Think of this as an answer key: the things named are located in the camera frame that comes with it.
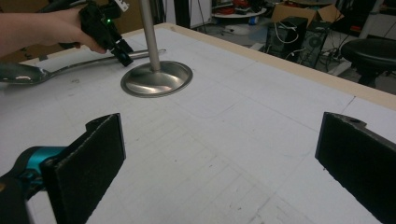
spoon handle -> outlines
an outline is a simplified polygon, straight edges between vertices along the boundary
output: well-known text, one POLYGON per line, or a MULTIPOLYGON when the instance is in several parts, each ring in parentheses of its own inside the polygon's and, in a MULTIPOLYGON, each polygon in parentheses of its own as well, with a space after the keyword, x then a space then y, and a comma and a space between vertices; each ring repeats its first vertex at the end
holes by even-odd
MULTIPOLYGON (((164 52, 166 52, 166 49, 160 49, 160 50, 158 50, 158 52, 159 53, 164 53, 164 52)), ((140 58, 146 58, 146 57, 149 56, 149 51, 147 49, 143 49, 143 50, 138 50, 138 51, 131 52, 128 55, 129 55, 129 57, 131 57, 132 60, 140 59, 140 58)), ((67 65, 67 66, 65 66, 63 68, 60 68, 60 69, 58 69, 58 70, 56 70, 54 72, 51 72, 50 75, 53 77, 53 76, 57 75, 58 73, 66 70, 66 69, 69 69, 69 68, 74 68, 74 67, 82 66, 82 65, 85 65, 85 64, 89 64, 89 63, 104 62, 104 61, 108 61, 108 60, 112 60, 112 59, 116 59, 116 57, 115 56, 111 56, 111 57, 106 57, 106 58, 101 58, 101 59, 90 60, 90 61, 83 62, 83 63, 70 64, 70 65, 67 65)))

white table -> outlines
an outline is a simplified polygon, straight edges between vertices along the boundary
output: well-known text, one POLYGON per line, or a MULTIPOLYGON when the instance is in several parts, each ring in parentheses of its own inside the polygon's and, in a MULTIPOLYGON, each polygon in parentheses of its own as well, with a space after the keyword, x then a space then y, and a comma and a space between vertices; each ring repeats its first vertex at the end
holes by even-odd
MULTIPOLYGON (((142 31, 127 36, 146 48, 142 31)), ((68 146, 88 121, 120 113, 127 159, 89 223, 378 223, 314 155, 325 111, 396 142, 395 96, 172 24, 156 36, 162 61, 194 73, 169 96, 121 89, 122 76, 149 59, 2 84, 1 174, 26 148, 68 146)), ((28 63, 54 70, 95 57, 67 50, 28 63)), ((29 206, 36 223, 55 222, 46 192, 29 206)))

metal spoon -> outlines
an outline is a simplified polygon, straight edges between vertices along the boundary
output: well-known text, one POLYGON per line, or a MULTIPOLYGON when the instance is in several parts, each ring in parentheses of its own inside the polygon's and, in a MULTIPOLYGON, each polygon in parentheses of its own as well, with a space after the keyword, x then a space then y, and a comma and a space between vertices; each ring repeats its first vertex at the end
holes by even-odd
MULTIPOLYGON (((160 49, 159 52, 160 53, 166 52, 166 50, 160 49)), ((149 51, 146 49, 139 50, 129 53, 129 56, 133 60, 145 58, 149 56, 149 51)), ((66 69, 82 66, 88 63, 99 63, 111 59, 116 59, 116 57, 112 56, 102 59, 95 59, 84 63, 75 63, 75 64, 67 65, 54 72, 49 72, 40 67, 35 67, 32 65, 26 65, 21 63, 0 63, 0 82, 6 82, 10 84, 38 84, 59 75, 62 71, 66 69)))

black chair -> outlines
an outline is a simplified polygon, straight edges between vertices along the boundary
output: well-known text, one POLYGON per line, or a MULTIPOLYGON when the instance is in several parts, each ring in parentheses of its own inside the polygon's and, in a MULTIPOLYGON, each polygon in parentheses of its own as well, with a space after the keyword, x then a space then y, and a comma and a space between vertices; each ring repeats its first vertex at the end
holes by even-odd
POLYGON ((396 71, 396 41, 388 39, 356 39, 341 48, 342 56, 356 67, 359 83, 375 88, 376 78, 384 72, 396 71))

circular metal plate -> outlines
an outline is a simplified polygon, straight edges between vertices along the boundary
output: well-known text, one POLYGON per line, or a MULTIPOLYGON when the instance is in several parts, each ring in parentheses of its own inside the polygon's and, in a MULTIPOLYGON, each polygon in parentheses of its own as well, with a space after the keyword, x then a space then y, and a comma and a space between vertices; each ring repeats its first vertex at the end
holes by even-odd
POLYGON ((176 62, 160 62, 161 70, 153 72, 150 63, 145 63, 127 72, 121 87, 138 97, 160 97, 186 87, 192 80, 191 69, 176 62))

